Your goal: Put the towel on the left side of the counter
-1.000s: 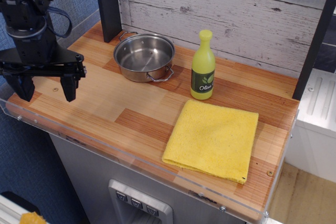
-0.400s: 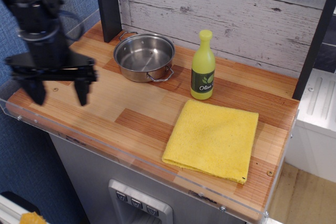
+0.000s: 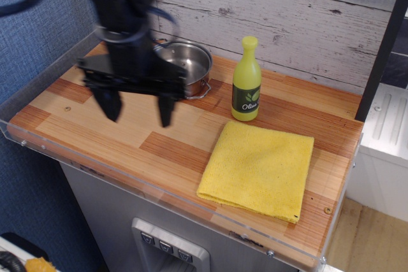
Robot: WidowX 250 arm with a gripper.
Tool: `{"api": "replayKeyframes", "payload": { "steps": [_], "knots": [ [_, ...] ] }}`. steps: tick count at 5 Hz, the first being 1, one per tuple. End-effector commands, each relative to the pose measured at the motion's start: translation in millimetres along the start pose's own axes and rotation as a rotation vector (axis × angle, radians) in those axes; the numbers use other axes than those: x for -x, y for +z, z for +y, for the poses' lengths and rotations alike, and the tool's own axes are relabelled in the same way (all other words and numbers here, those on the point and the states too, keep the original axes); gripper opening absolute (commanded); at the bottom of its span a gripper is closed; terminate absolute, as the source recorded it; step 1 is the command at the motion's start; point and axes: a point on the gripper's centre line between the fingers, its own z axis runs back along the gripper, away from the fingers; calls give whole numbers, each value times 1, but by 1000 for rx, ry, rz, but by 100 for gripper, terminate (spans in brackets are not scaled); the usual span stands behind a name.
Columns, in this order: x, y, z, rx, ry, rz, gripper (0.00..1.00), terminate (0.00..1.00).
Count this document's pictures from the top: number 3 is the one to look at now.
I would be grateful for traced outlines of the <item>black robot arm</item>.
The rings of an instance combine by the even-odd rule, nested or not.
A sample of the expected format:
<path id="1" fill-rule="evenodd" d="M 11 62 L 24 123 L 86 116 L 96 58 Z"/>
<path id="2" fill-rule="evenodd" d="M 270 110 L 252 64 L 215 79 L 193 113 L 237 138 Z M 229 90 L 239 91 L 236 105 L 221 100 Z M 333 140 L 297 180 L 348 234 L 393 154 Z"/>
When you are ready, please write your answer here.
<path id="1" fill-rule="evenodd" d="M 149 13 L 171 20 L 153 7 L 155 0 L 92 0 L 98 16 L 96 36 L 105 55 L 78 60 L 85 85 L 107 118 L 117 121 L 121 92 L 156 96 L 163 127 L 171 123 L 175 103 L 185 97 L 187 73 L 158 56 L 150 33 Z"/>

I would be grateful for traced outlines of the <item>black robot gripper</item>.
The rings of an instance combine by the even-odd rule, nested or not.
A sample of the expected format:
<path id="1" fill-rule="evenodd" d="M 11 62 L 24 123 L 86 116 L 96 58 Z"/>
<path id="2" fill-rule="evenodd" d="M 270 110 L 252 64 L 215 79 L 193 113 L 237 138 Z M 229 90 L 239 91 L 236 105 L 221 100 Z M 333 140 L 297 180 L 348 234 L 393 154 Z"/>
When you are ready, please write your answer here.
<path id="1" fill-rule="evenodd" d="M 161 124 L 168 127 L 175 103 L 186 95 L 186 70 L 158 56 L 148 31 L 97 31 L 96 35 L 106 43 L 108 53 L 79 59 L 78 67 L 106 117 L 113 122 L 119 119 L 119 91 L 148 94 L 159 96 Z"/>

